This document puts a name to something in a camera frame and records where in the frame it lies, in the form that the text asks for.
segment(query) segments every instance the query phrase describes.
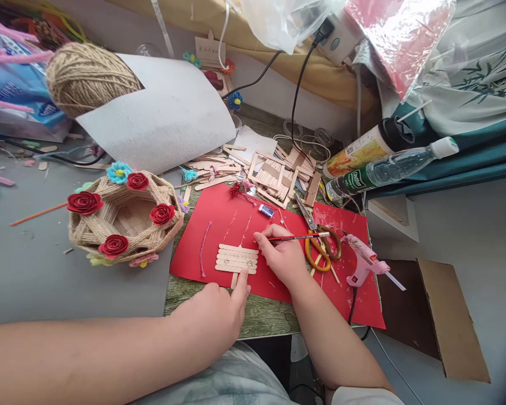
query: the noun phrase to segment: wooden table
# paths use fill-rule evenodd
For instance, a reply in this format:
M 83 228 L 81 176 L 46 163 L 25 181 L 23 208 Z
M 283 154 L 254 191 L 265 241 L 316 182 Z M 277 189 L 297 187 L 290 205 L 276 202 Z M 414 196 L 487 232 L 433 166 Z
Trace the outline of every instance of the wooden table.
M 274 137 L 277 134 L 284 133 L 282 119 L 254 107 L 243 105 L 242 114 L 239 114 L 239 117 L 242 120 L 242 125 L 247 125 L 260 135 Z M 304 133 L 310 133 L 310 131 L 304 128 Z M 278 143 L 285 152 L 289 152 L 292 148 L 292 142 L 290 140 L 279 139 Z M 195 191 L 195 189 L 192 189 L 189 197 L 189 203 L 192 207 L 195 207 L 201 192 L 202 191 Z M 323 202 L 320 193 L 317 195 L 317 200 Z M 296 209 L 290 207 L 291 205 L 289 205 L 290 211 L 298 213 Z M 184 218 L 184 227 L 178 232 L 174 239 L 174 250 L 176 250 L 178 246 L 178 242 L 180 241 L 191 214 L 192 211 L 186 214 Z M 169 315 L 178 305 L 202 290 L 204 286 L 204 283 L 186 280 L 171 274 L 167 287 L 165 315 Z M 240 332 L 241 339 L 293 334 L 298 332 L 300 332 L 300 327 L 291 304 L 254 294 L 249 296 L 246 305 L 246 318 L 242 325 L 242 331 Z

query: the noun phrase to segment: white bottle cap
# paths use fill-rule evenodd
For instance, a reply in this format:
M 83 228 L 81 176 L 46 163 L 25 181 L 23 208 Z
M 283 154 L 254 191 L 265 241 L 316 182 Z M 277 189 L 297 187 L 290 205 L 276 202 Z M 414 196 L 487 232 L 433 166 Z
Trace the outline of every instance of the white bottle cap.
M 459 146 L 452 137 L 445 137 L 431 144 L 431 149 L 435 156 L 439 159 L 447 158 L 459 152 Z

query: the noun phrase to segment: water bottle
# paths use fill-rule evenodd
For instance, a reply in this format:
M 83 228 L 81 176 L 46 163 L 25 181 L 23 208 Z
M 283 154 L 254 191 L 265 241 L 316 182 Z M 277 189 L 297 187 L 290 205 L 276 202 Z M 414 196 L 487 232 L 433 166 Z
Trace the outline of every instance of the water bottle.
M 360 169 L 330 180 L 326 191 L 332 201 L 386 186 L 411 176 L 436 159 L 446 158 L 459 152 L 457 143 L 445 137 L 429 146 L 408 149 L 384 156 Z

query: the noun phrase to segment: scissors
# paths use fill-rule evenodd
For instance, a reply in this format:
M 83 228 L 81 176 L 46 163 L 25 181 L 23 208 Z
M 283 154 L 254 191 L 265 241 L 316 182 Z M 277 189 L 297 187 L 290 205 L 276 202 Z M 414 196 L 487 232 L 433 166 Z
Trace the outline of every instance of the scissors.
M 298 197 L 296 198 L 296 202 L 298 203 L 298 207 L 300 208 L 300 211 L 302 211 L 302 215 L 305 218 L 305 222 L 308 223 L 308 233 L 316 233 L 316 232 L 329 232 L 330 236 L 333 238 L 333 240 L 336 243 L 337 246 L 337 252 L 336 254 L 332 253 L 332 250 L 330 249 L 330 245 L 328 244 L 328 239 L 326 237 L 321 237 L 322 241 L 324 242 L 324 245 L 326 247 L 326 253 L 324 252 L 324 249 L 322 249 L 317 242 L 315 242 L 314 238 L 306 239 L 305 240 L 305 255 L 308 258 L 309 264 L 318 271 L 328 271 L 332 267 L 332 260 L 336 261 L 341 259 L 341 241 L 339 240 L 338 235 L 333 231 L 332 229 L 317 225 L 315 221 L 313 220 L 313 216 L 310 214 L 310 212 L 306 209 L 304 203 L 301 201 L 301 199 Z M 311 258 L 311 252 L 309 251 L 309 244 L 312 244 L 315 249 L 321 254 L 321 256 L 324 258 L 325 266 L 321 267 L 318 264 L 315 263 L 315 261 Z

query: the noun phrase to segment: twine basket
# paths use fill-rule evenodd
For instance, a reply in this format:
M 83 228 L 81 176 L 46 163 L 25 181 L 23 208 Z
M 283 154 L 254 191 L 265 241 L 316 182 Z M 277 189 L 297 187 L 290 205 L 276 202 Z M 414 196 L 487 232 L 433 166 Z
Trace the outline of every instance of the twine basket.
M 96 257 L 104 256 L 98 251 L 111 235 L 127 237 L 129 245 L 114 263 L 131 262 L 151 253 L 162 251 L 184 224 L 174 188 L 154 174 L 140 170 L 148 178 L 148 186 L 142 191 L 129 189 L 125 184 L 111 182 L 103 176 L 85 189 L 99 194 L 104 206 L 91 215 L 71 212 L 69 239 L 81 249 Z M 175 214 L 170 221 L 156 225 L 150 219 L 151 210 L 158 204 L 172 205 Z

